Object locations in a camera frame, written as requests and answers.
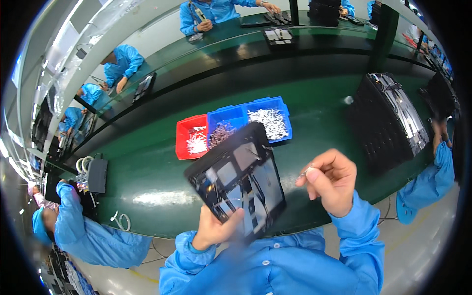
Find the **small metal part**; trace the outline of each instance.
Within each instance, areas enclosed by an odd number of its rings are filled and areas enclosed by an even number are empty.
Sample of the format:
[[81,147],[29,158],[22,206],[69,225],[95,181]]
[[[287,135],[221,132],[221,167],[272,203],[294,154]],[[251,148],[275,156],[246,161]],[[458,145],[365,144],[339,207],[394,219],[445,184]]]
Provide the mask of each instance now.
[[259,122],[264,124],[267,138],[277,140],[288,136],[287,128],[284,122],[284,116],[279,110],[257,110],[256,112],[247,112],[250,122]]
[[210,134],[210,149],[217,146],[220,142],[227,139],[236,132],[236,128],[231,126],[231,123],[219,122],[215,130]]
[[188,41],[190,43],[193,43],[193,42],[197,42],[198,40],[201,40],[201,39],[203,39],[203,34],[202,33],[196,33],[195,35],[190,36],[190,38],[188,38]]

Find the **blue uniform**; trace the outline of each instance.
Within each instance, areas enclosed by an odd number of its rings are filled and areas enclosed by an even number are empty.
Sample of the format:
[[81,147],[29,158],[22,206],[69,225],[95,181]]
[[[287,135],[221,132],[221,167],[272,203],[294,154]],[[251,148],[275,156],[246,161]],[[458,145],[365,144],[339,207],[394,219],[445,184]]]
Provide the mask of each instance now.
[[434,163],[396,193],[396,211],[401,223],[410,224],[419,209],[441,200],[451,190],[454,185],[451,149],[441,142]]
[[351,5],[349,0],[341,0],[341,6],[344,7],[344,9],[347,9],[347,15],[352,17],[355,16],[355,8]]
[[[256,0],[213,0],[210,3],[194,0],[192,3],[195,4],[213,24],[240,17],[241,15],[235,10],[235,5],[257,7]],[[190,5],[190,9],[188,2],[184,2],[180,5],[180,31],[182,33],[187,36],[195,34],[194,27],[196,29],[197,24],[200,22],[200,18],[195,13],[193,5]]]
[[66,124],[66,131],[69,128],[73,130],[79,130],[80,124],[82,123],[82,113],[80,112],[79,108],[75,107],[68,107],[66,109],[66,120],[64,123]]
[[144,62],[144,57],[139,54],[138,50],[133,46],[126,44],[120,45],[116,47],[113,52],[115,53],[117,63],[112,64],[107,62],[103,65],[108,87],[112,87],[123,77],[129,79]]
[[100,225],[84,217],[79,196],[69,184],[59,182],[56,192],[61,205],[54,239],[61,250],[90,264],[115,268],[141,264],[152,238]]
[[375,0],[367,2],[367,15],[369,16],[369,19],[372,19],[372,6],[374,6]]
[[197,251],[195,231],[176,237],[160,268],[161,294],[379,294],[385,245],[377,241],[380,212],[353,195],[348,215],[331,220],[341,238],[338,259],[324,253],[322,228],[260,239],[215,258],[216,245]]
[[84,94],[80,98],[95,109],[99,110],[104,107],[105,110],[107,110],[110,108],[110,104],[105,105],[110,100],[110,97],[100,88],[100,86],[87,83],[82,85],[82,90]]

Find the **green workbench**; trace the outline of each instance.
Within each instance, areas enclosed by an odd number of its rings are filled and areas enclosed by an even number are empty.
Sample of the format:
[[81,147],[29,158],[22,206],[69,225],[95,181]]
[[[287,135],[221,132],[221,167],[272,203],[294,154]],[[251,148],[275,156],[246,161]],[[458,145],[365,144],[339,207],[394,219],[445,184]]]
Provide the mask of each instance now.
[[[176,122],[229,104],[279,95],[290,111],[293,138],[274,147],[287,210],[268,235],[289,234],[330,222],[319,200],[309,201],[306,190],[294,185],[300,169],[330,148],[340,150],[357,164],[356,189],[361,198],[371,203],[382,200],[431,163],[431,145],[412,161],[382,176],[370,175],[362,150],[345,121],[344,98],[355,93],[361,77],[307,79],[242,92],[182,110],[103,146],[96,152],[109,160],[107,192],[98,199],[97,220],[116,227],[110,217],[118,210],[130,217],[132,232],[164,238],[197,229],[202,201],[183,177],[192,161],[178,160],[175,155]],[[396,79],[429,128],[428,111],[416,94],[427,81],[409,76]]]
[[[122,104],[121,107],[125,107],[125,112],[128,106],[132,109],[130,95],[135,92],[139,80],[154,71],[158,74],[156,80],[158,84],[161,82],[159,77],[167,78],[166,74],[169,73],[172,76],[174,73],[172,71],[175,69],[190,69],[187,65],[196,60],[199,62],[203,60],[208,68],[217,67],[218,62],[215,60],[222,57],[218,54],[235,47],[238,48],[240,57],[253,53],[245,50],[260,51],[258,54],[270,56],[271,52],[267,51],[267,46],[263,43],[261,28],[239,27],[240,22],[252,23],[261,21],[261,18],[261,15],[253,15],[244,17],[243,20],[230,20],[214,26],[200,42],[191,44],[186,37],[152,54],[129,79],[126,89],[120,95],[112,95],[111,105],[116,108]],[[368,50],[371,49],[376,37],[376,31],[368,25],[355,26],[349,22],[339,22],[338,27],[316,27],[316,24],[306,16],[306,11],[300,11],[300,24],[302,26],[291,28],[291,32],[299,38],[301,45],[307,46],[305,54],[312,54],[309,50],[315,47],[315,50],[319,50],[317,54],[325,54],[328,59],[336,58],[335,55],[330,56],[330,46],[334,49],[341,47],[342,50],[347,50],[347,54],[353,54],[349,42],[354,42],[358,48],[359,44],[366,48],[362,49],[362,52],[357,49],[355,54],[369,55]],[[390,55],[397,58],[395,55],[401,50],[407,50],[408,58],[400,57],[399,60],[406,60],[408,64],[411,59],[413,63],[423,66],[421,57],[415,55],[414,48],[402,43],[401,39],[394,42]],[[237,105],[268,96],[282,96],[290,111],[293,130],[291,140],[274,146],[275,161],[287,200],[287,210],[267,233],[268,236],[298,232],[330,222],[319,199],[309,201],[306,190],[295,187],[295,179],[300,169],[315,156],[330,148],[340,150],[357,164],[356,189],[361,198],[371,203],[379,202],[416,177],[432,162],[433,157],[429,144],[412,161],[384,175],[370,175],[367,172],[364,154],[346,124],[347,105],[344,102],[346,96],[355,94],[363,73],[364,69],[347,73],[340,68],[335,70],[335,75],[317,74],[316,77],[309,76],[294,82],[261,86],[250,91],[245,91],[244,85],[241,85],[241,90],[237,94],[213,97],[197,105],[180,102],[182,106],[178,111],[173,110],[168,114],[164,112],[164,115],[159,111],[153,123],[102,145],[90,153],[94,155],[101,152],[109,161],[107,192],[98,197],[95,219],[99,223],[117,227],[115,222],[110,222],[110,217],[118,211],[129,216],[131,232],[164,238],[174,238],[183,231],[197,229],[202,201],[183,177],[184,170],[192,164],[192,161],[178,160],[175,155],[176,122],[227,105]],[[403,85],[429,129],[428,110],[417,94],[417,89],[424,86],[428,79],[404,73],[393,72],[393,74]],[[165,103],[179,104],[178,101]]]
[[[377,34],[377,31],[369,25],[358,26],[348,21],[339,21],[337,27],[319,26],[315,20],[307,16],[306,10],[300,10],[299,17],[300,26],[291,28],[291,32],[294,36],[352,36],[373,41]],[[122,93],[116,94],[115,90],[113,90],[110,94],[110,101],[107,104],[115,106],[124,98],[133,95],[136,92],[139,82],[152,72],[156,72],[157,75],[160,76],[198,58],[210,57],[209,59],[211,59],[211,54],[215,52],[241,44],[263,41],[264,37],[261,34],[261,30],[270,26],[241,28],[239,25],[240,23],[255,23],[264,20],[263,14],[232,19],[215,25],[211,31],[204,33],[202,40],[195,43],[190,43],[188,41],[189,37],[185,37],[169,44],[158,52],[148,56],[138,71],[129,78]],[[409,45],[400,34],[398,34],[394,40],[392,52],[395,52],[395,50],[407,50],[412,54],[412,56],[409,57],[410,59],[413,59],[415,53],[415,48]],[[416,56],[414,59],[426,63],[420,56]],[[125,105],[124,108],[131,106],[130,101],[123,102],[123,104]],[[97,111],[99,115],[102,115],[106,110],[102,107]]]

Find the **black pillar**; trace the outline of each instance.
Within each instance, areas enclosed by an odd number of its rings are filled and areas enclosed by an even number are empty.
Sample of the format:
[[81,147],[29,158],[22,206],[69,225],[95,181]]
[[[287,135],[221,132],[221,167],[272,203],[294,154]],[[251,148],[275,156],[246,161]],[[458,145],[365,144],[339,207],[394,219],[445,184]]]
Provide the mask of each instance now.
[[392,49],[399,16],[400,14],[389,6],[385,4],[381,6],[379,29],[377,31],[377,35],[375,36],[371,57],[367,65],[368,73],[382,71],[382,66],[387,60],[387,56]]

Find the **tablet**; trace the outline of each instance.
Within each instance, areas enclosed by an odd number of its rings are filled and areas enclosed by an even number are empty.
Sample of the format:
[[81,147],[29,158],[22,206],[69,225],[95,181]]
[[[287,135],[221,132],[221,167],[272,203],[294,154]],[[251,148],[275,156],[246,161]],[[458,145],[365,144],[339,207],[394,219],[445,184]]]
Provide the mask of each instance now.
[[187,168],[184,176],[221,222],[244,209],[244,221],[232,239],[246,244],[261,237],[287,206],[261,123],[235,132]]

